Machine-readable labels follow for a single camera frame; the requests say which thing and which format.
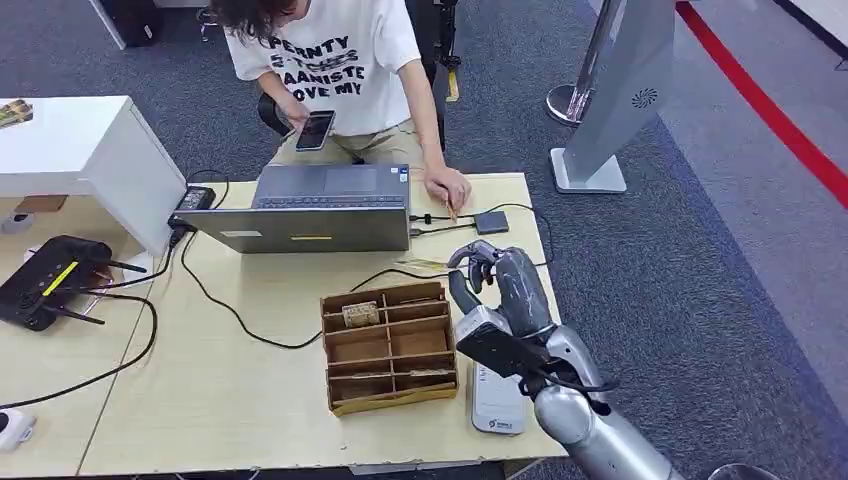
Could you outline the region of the person's right hand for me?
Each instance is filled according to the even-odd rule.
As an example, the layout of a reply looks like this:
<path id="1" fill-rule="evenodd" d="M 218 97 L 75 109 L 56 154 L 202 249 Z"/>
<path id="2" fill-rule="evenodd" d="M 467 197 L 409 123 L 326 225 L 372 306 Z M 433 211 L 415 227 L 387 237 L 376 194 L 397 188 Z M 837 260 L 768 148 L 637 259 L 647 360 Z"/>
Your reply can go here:
<path id="1" fill-rule="evenodd" d="M 279 108 L 293 129 L 301 132 L 310 117 L 310 110 L 296 99 L 282 101 Z"/>

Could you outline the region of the person's left hand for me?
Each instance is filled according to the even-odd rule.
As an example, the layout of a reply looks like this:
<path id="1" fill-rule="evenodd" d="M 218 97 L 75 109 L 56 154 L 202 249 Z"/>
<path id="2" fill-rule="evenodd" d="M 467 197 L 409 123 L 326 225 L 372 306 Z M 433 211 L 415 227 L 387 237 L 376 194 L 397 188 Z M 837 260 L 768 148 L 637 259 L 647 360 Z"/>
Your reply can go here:
<path id="1" fill-rule="evenodd" d="M 465 176 L 447 166 L 426 167 L 424 183 L 428 194 L 452 213 L 459 213 L 472 194 L 472 186 Z"/>

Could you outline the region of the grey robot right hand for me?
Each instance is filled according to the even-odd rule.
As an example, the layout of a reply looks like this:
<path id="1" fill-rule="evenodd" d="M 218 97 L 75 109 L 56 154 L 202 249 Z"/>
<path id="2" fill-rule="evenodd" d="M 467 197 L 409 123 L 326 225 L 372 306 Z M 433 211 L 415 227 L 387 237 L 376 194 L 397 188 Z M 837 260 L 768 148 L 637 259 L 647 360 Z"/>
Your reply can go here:
<path id="1" fill-rule="evenodd" d="M 514 336 L 542 342 L 555 329 L 537 267 L 523 249 L 475 240 L 456 250 L 447 267 L 450 294 L 463 313 L 481 306 L 482 287 L 495 284 L 501 298 L 497 312 Z"/>

